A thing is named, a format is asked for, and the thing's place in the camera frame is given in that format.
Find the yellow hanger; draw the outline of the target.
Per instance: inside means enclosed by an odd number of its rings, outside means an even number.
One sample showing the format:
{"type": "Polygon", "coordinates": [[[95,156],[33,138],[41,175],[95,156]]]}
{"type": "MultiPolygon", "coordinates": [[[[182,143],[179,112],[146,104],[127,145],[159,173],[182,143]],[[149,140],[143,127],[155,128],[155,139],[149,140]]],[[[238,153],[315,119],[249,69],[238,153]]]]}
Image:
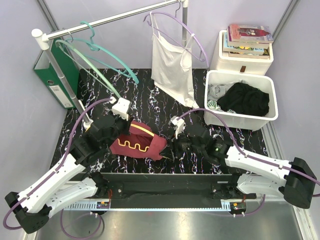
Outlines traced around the yellow hanger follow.
{"type": "Polygon", "coordinates": [[[136,159],[159,161],[167,146],[165,138],[153,133],[144,123],[134,121],[130,125],[113,124],[98,127],[92,125],[83,135],[98,149],[108,149],[111,154],[136,159]]]}

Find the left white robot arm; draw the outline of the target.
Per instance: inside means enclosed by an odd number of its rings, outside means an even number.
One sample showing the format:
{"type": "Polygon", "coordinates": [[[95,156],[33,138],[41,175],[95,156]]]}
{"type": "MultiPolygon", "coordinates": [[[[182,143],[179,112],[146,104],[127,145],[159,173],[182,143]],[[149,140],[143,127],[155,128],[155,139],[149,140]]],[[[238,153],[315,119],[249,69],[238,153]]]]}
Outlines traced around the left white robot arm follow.
{"type": "Polygon", "coordinates": [[[120,135],[129,133],[132,120],[109,114],[94,121],[79,138],[68,143],[61,159],[39,180],[21,192],[9,192],[4,199],[19,223],[17,229],[34,233],[71,203],[91,196],[103,198],[108,186],[99,173],[73,187],[59,189],[103,157],[120,135]]]}

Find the dark red tank top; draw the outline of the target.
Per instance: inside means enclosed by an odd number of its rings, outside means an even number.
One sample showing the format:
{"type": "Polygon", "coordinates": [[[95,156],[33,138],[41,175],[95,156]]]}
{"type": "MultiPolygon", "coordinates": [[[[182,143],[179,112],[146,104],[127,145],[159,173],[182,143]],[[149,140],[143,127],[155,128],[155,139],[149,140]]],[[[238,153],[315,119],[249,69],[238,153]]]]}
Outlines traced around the dark red tank top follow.
{"type": "Polygon", "coordinates": [[[150,158],[159,161],[161,152],[167,146],[165,138],[152,132],[144,123],[133,120],[129,129],[130,135],[121,134],[109,147],[114,155],[136,159],[150,158]]]}

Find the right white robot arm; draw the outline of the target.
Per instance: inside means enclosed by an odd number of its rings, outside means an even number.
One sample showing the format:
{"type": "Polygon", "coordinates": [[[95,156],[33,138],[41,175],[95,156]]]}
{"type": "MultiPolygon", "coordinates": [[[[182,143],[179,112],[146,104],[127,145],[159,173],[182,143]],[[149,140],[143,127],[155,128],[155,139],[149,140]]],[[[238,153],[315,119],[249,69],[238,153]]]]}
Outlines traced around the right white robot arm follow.
{"type": "Polygon", "coordinates": [[[195,153],[210,164],[255,174],[252,178],[236,174],[227,185],[228,195],[232,198],[243,194],[265,194],[283,196],[286,202],[298,208],[309,209],[311,206],[317,178],[302,158],[289,161],[247,151],[232,140],[213,138],[209,130],[201,126],[192,127],[188,133],[170,127],[168,144],[176,159],[186,153],[195,153]]]}

